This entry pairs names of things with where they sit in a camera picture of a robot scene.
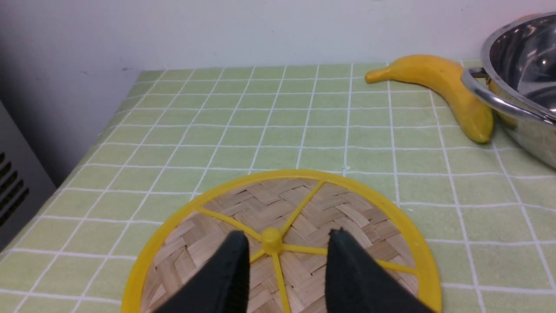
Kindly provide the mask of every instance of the yellow spoke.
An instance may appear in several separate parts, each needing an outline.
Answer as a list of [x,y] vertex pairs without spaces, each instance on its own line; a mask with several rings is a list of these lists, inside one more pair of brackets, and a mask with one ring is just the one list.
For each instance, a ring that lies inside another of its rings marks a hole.
[[278,282],[278,290],[280,290],[280,298],[282,299],[284,313],[291,313],[290,303],[287,299],[286,284],[284,283],[284,277],[282,276],[282,268],[280,267],[278,254],[272,254],[272,262],[274,263],[274,271],[276,272],[276,280]]
[[247,227],[246,225],[244,225],[243,223],[241,223],[240,221],[233,219],[229,216],[225,216],[224,214],[218,213],[218,212],[214,212],[211,210],[207,210],[205,208],[197,208],[195,209],[197,212],[208,215],[208,216],[212,216],[214,218],[217,218],[221,221],[224,221],[230,225],[235,226],[236,228],[242,230],[243,232],[245,232],[246,234],[248,234],[249,236],[253,237],[254,239],[257,239],[258,241],[261,241],[261,235],[259,235],[256,231],[254,231],[253,229]]
[[[296,246],[294,244],[284,244],[284,250],[292,251],[292,252],[301,252],[301,253],[310,253],[313,255],[327,255],[327,250],[324,248],[313,248],[313,247],[304,247],[304,246]],[[409,273],[413,275],[417,275],[417,270],[411,267],[403,266],[397,263],[392,263],[383,260],[374,259],[378,265],[382,268],[388,268],[389,270],[400,271],[404,273]]]
[[282,226],[282,229],[280,230],[280,234],[283,236],[286,232],[287,229],[290,228],[290,226],[294,223],[295,219],[299,216],[299,213],[301,213],[301,211],[303,210],[303,208],[305,208],[305,206],[307,205],[307,203],[309,203],[309,201],[311,200],[311,198],[313,198],[313,196],[316,194],[317,191],[319,191],[319,189],[322,187],[322,185],[324,185],[325,181],[321,180],[316,186],[315,188],[313,188],[311,190],[311,192],[307,195],[307,197],[305,197],[305,199],[303,199],[303,201],[301,201],[301,203],[299,204],[299,206],[297,206],[297,208],[292,212],[292,214],[290,215],[290,217],[286,220],[286,223],[284,224],[284,226]]
[[296,246],[295,244],[286,244],[283,245],[284,250],[292,251],[292,252],[301,252],[301,253],[310,253],[313,255],[326,255],[326,249],[324,248],[313,248],[313,247],[304,247],[304,246]]
[[388,261],[383,261],[383,260],[375,259],[375,261],[376,261],[376,263],[378,263],[383,268],[387,268],[387,269],[393,270],[393,271],[409,273],[409,274],[413,274],[413,275],[418,276],[417,270],[414,269],[414,268],[399,265],[399,264],[388,262]]
[[253,253],[253,255],[249,258],[249,263],[257,261],[263,255],[265,255],[265,251],[263,249],[260,249],[259,251]]

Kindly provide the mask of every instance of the banana stem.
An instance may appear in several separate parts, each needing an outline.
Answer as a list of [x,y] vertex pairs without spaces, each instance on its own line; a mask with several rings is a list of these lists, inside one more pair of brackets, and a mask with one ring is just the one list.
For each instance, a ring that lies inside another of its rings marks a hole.
[[367,84],[370,84],[373,82],[387,80],[388,79],[387,75],[389,72],[390,72],[389,66],[378,70],[368,71],[367,74],[365,74],[365,81],[367,82]]

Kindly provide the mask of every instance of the vent slot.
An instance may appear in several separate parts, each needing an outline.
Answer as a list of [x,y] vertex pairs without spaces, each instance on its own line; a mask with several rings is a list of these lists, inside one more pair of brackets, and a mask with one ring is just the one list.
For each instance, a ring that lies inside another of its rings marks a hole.
[[4,194],[6,190],[8,190],[9,186],[11,186],[17,180],[17,171],[13,172],[12,175],[6,179],[6,181],[0,185],[0,197]]
[[29,195],[29,188],[25,189],[25,191],[19,195],[16,201],[4,212],[4,215],[0,216],[0,227],[4,225],[9,219],[9,217],[21,206],[25,198]]
[[9,193],[0,200],[0,212],[4,210],[4,207],[8,205],[12,201],[12,199],[17,195],[17,193],[23,189],[23,180],[20,180],[13,188],[9,191]]
[[12,162],[8,162],[8,164],[4,165],[2,169],[0,169],[0,180],[12,170]]

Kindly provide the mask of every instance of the gray appliance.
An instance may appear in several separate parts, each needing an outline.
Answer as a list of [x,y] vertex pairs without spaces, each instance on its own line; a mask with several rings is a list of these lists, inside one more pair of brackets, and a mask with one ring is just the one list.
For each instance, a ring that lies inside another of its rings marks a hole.
[[0,102],[0,251],[56,187]]

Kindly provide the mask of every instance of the pot handle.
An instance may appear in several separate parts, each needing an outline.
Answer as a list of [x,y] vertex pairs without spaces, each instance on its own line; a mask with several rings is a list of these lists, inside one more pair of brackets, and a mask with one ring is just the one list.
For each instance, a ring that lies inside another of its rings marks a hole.
[[524,110],[503,100],[499,96],[496,96],[493,92],[488,90],[485,86],[483,86],[475,79],[486,77],[488,77],[488,75],[485,72],[484,68],[470,67],[463,71],[463,74],[461,75],[461,82],[472,94],[477,96],[479,99],[481,99],[483,102],[485,102],[488,106],[496,111],[500,111],[501,113],[509,115],[515,119],[533,119],[543,124],[556,126],[546,116]]

